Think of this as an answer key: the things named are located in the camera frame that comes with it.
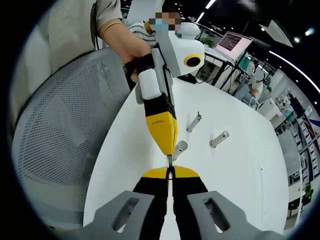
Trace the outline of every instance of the gold bracelet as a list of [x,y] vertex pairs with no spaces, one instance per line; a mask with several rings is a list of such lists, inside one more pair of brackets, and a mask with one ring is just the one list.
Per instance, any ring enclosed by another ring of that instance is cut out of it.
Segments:
[[106,30],[107,30],[109,27],[111,27],[112,25],[115,25],[115,24],[123,24],[123,23],[122,23],[122,22],[118,22],[118,21],[117,21],[117,22],[110,23],[108,26],[106,26],[106,27],[103,29],[101,37],[103,38],[104,35],[105,35]]

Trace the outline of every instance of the metal cylinder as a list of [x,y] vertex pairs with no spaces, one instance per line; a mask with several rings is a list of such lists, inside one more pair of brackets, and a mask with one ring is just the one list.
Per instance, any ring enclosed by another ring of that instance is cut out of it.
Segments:
[[210,147],[212,147],[213,149],[215,149],[218,144],[222,143],[225,139],[227,139],[229,137],[229,133],[228,131],[224,131],[223,133],[221,133],[219,136],[217,136],[215,139],[211,140],[209,142]]
[[195,117],[195,119],[191,122],[191,124],[186,128],[186,131],[188,133],[191,133],[192,130],[195,128],[195,126],[200,122],[200,120],[202,119],[202,116],[200,115],[199,111],[198,111],[198,115]]
[[188,143],[185,141],[180,141],[175,146],[174,152],[172,154],[172,161],[177,160],[177,158],[188,148]]

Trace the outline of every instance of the mesh office chair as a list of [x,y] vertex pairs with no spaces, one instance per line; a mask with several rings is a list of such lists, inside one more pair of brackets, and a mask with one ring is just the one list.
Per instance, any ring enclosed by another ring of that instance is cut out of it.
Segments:
[[121,61],[104,48],[60,69],[30,99],[15,129],[12,158],[45,224],[82,226],[95,161],[129,93]]

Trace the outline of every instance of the laptop screen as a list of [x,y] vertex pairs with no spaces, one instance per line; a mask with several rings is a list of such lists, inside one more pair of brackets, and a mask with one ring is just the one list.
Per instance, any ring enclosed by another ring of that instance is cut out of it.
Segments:
[[227,32],[218,42],[216,50],[235,61],[250,45],[252,39],[236,33]]

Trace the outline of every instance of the potted plant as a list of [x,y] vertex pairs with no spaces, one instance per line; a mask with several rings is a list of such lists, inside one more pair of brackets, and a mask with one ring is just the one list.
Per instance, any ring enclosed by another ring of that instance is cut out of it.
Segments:
[[204,45],[207,45],[209,48],[212,48],[214,46],[214,41],[212,41],[206,37],[201,38],[200,42],[203,43]]
[[305,185],[304,192],[305,192],[305,195],[302,198],[302,205],[303,206],[305,206],[306,204],[311,202],[311,197],[312,197],[312,194],[314,193],[314,190],[311,188],[310,182],[308,182]]

